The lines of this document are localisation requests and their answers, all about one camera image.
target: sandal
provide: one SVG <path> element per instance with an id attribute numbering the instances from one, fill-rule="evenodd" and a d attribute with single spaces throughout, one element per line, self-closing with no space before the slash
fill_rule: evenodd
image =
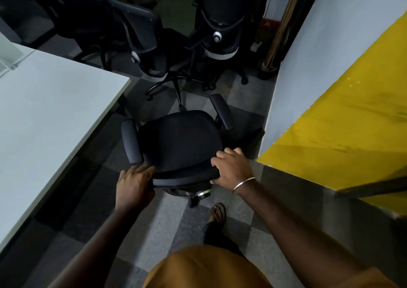
<path id="1" fill-rule="evenodd" d="M 211 216 L 209 218 L 209 222 L 217 221 L 223 227 L 226 222 L 226 208 L 223 203 L 216 203 L 210 209 Z"/>

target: bracelet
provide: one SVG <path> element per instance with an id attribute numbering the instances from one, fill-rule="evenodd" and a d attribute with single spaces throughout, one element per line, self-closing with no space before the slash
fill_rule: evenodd
<path id="1" fill-rule="evenodd" d="M 244 180 L 243 182 L 240 182 L 239 184 L 237 184 L 236 186 L 235 186 L 235 188 L 233 188 L 233 192 L 240 186 L 240 185 L 243 185 L 244 183 L 246 183 L 247 181 L 250 181 L 250 180 L 255 180 L 256 178 L 253 176 L 253 177 L 249 177 L 247 180 Z"/>

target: chair adjustment knob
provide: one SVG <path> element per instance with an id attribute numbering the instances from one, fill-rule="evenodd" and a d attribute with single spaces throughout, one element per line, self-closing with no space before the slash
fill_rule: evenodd
<path id="1" fill-rule="evenodd" d="M 210 196 L 210 190 L 205 190 L 205 191 L 201 191 L 199 193 L 197 193 L 196 197 L 198 197 L 200 200 L 202 200 L 203 198 L 209 197 Z"/>
<path id="2" fill-rule="evenodd" d="M 214 32 L 213 35 L 212 35 L 212 38 L 213 38 L 213 41 L 216 42 L 216 43 L 221 42 L 222 34 L 219 33 L 219 32 Z"/>
<path id="3" fill-rule="evenodd" d="M 137 53 L 135 51 L 131 52 L 131 60 L 135 64 L 141 63 L 140 57 L 137 55 Z"/>

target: orange shirt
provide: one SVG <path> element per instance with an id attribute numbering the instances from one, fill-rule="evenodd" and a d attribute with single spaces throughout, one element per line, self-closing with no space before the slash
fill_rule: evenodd
<path id="1" fill-rule="evenodd" d="M 247 288 L 271 284 L 250 261 L 211 245 L 183 249 L 161 261 L 144 288 Z M 370 268 L 335 288 L 396 288 L 378 269 Z"/>

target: wooden pole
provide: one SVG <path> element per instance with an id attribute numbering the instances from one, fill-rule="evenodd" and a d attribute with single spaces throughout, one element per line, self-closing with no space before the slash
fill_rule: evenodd
<path id="1" fill-rule="evenodd" d="M 278 26 L 277 33 L 274 36 L 272 45 L 269 49 L 269 53 L 267 54 L 267 58 L 265 59 L 264 63 L 262 64 L 264 68 L 271 70 L 274 57 L 277 54 L 278 47 L 280 46 L 280 42 L 284 35 L 284 32 L 290 22 L 291 16 L 293 15 L 293 11 L 295 5 L 297 4 L 298 0 L 289 0 L 287 7 L 285 8 L 284 14 L 282 16 L 280 25 Z"/>

